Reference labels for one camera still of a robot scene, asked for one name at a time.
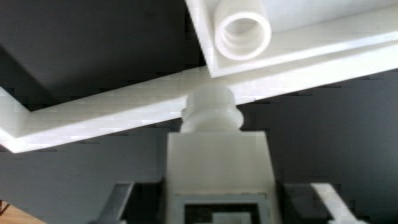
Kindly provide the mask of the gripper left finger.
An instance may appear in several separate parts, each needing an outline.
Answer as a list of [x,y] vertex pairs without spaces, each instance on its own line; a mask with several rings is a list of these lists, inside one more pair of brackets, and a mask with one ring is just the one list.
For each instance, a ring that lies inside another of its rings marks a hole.
[[164,183],[120,183],[90,224],[164,224]]

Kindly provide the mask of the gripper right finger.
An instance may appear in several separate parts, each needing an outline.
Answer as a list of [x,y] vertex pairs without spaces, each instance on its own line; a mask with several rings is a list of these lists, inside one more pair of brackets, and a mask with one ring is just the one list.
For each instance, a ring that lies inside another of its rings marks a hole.
[[280,185],[285,224],[368,224],[347,206],[331,183]]

